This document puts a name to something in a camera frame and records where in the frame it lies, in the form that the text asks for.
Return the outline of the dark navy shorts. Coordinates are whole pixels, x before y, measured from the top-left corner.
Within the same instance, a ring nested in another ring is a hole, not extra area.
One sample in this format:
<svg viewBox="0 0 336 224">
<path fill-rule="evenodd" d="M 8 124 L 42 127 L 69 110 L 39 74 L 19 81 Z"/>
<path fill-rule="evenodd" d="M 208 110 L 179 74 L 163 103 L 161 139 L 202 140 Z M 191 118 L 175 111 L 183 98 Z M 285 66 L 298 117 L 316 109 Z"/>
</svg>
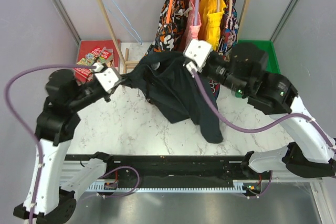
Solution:
<svg viewBox="0 0 336 224">
<path fill-rule="evenodd" d="M 219 119 L 184 67 L 184 61 L 178 51 L 151 52 L 131 72 L 122 75 L 122 85 L 141 90 L 170 123 L 191 119 L 199 125 L 207 142 L 221 143 Z"/>
</svg>

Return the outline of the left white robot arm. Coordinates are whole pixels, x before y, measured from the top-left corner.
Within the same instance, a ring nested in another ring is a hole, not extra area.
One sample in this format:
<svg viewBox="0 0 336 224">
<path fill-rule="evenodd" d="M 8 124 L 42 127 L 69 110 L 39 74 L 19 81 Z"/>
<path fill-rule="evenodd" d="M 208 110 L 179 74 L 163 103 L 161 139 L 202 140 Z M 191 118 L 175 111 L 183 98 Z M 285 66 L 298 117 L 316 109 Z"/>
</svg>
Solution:
<svg viewBox="0 0 336 224">
<path fill-rule="evenodd" d="M 121 83 L 114 67 L 96 63 L 92 69 L 93 80 L 81 86 L 71 68 L 58 68 L 49 76 L 45 86 L 48 95 L 36 129 L 29 130 L 36 143 L 32 181 L 26 199 L 14 208 L 15 217 L 29 223 L 66 223 L 95 180 L 114 175 L 109 155 L 97 152 L 69 181 L 60 183 L 63 163 L 80 123 L 78 112 L 100 99 L 109 102 Z"/>
</svg>

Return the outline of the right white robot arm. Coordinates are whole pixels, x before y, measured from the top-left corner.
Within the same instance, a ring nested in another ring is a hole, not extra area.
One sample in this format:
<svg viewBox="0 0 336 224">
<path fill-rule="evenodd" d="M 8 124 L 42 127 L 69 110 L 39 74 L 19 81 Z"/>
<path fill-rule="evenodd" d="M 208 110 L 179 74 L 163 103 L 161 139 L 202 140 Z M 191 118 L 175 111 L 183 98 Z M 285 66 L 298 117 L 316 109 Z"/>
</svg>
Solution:
<svg viewBox="0 0 336 224">
<path fill-rule="evenodd" d="M 206 77 L 218 82 L 272 118 L 270 124 L 257 129 L 235 124 L 230 124 L 231 128 L 253 134 L 281 125 L 292 138 L 292 142 L 276 150 L 248 152 L 240 166 L 245 178 L 274 170 L 287 170 L 303 178 L 335 176 L 335 140 L 308 112 L 289 79 L 266 70 L 265 51 L 248 42 L 237 44 L 228 62 L 209 43 L 198 41 L 191 55 L 196 63 L 196 79 Z"/>
</svg>

